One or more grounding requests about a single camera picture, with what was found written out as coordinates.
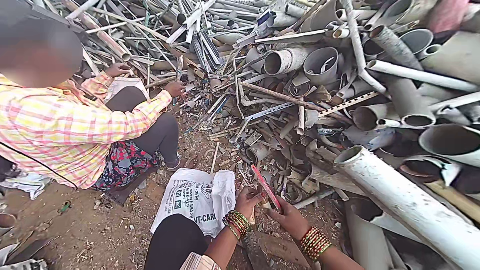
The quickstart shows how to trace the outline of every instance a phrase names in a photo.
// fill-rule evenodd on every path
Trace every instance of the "woman's hand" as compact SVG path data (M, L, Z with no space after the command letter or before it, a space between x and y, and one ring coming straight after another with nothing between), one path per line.
M276 196L283 213L279 214L271 209L266 209L267 215L276 220L296 240L301 240L311 226L301 215L300 211L286 202L282 197Z
M165 90L170 93L172 98L176 98L185 90L182 81L170 82L165 86Z
M130 67L124 63L115 63L105 70L105 73L112 78L128 72L130 72Z
M251 187L244 187L237 197L235 210L240 212L246 218L252 215L253 207L262 200L262 194Z

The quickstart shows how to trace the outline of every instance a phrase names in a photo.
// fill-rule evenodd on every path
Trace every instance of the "soil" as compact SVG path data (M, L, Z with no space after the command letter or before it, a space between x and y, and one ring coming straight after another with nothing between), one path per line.
M178 114L176 116L181 122L181 117ZM201 155L197 169L210 172L213 153L206 158L203 154L208 149L215 149L216 142L207 140L206 135L200 132L184 134L193 124L194 120L191 120L180 125L179 153L183 157ZM224 138L220 140L220 146L232 148ZM229 154L219 154L217 164L229 158ZM222 169L227 170L231 164ZM245 181L238 172L236 176L236 187L240 188ZM148 177L147 185L155 183L166 186L169 177L170 174L162 167ZM139 190L121 207L106 199L101 192L72 190L57 183L47 186L35 200L30 200L28 194L22 191L9 190L5 197L8 205L6 212L17 216L18 221L15 228L2 237L0 247L20 242L19 250L22 250L36 239L58 237L34 256L37 259L44 258L51 270L143 269L152 236L150 226L159 207L145 196L145 191ZM101 201L98 209L94 209L96 200ZM66 202L71 207L60 214L59 209ZM346 222L335 205L334 200L326 198L320 201L318 208L309 205L301 212L311 223L319 226L335 246L343 249L346 226L342 228L339 224L346 225ZM291 241L288 233L262 211L256 217L256 226L263 233ZM292 262L274 256L270 258L274 269L303 269ZM246 251L237 246L228 269L251 268Z

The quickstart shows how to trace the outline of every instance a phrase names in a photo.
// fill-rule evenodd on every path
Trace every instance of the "plaid shirt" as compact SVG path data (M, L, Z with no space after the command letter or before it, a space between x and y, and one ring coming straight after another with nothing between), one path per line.
M139 137L171 102L163 90L132 112L110 111L104 104L113 78L106 73L55 87L26 88L0 74L0 141L44 163L78 187L91 187L105 168L110 145ZM84 92L96 96L92 101ZM38 162L0 145L0 155L26 172L45 174L60 184L71 183Z
M220 267L207 255L198 255L191 252L180 270L221 270Z

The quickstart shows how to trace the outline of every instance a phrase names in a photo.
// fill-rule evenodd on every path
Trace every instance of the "bangle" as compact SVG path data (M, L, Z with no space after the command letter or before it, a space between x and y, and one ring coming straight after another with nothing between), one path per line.
M252 227L248 223L247 218L236 210L229 211L223 217L222 221L225 224L225 226L228 226L232 231L233 231L233 227L235 227L235 229L239 231L240 236L238 236L234 231L234 234L238 240L242 239L247 234L247 232L252 229Z
M331 245L330 240L317 227L312 227L300 242L303 252L314 261Z

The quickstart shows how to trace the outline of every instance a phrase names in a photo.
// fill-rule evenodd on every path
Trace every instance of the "sleeve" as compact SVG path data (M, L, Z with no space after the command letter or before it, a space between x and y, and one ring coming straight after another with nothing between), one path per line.
M113 78L104 71L95 78L85 80L82 88L90 95L99 98L102 102L107 96L108 87L113 82Z
M132 112L108 111L57 96L19 101L11 121L25 138L45 146L110 144L139 137L155 123L172 97L166 90Z
M180 270L221 270L220 267L207 255L198 255L191 252Z

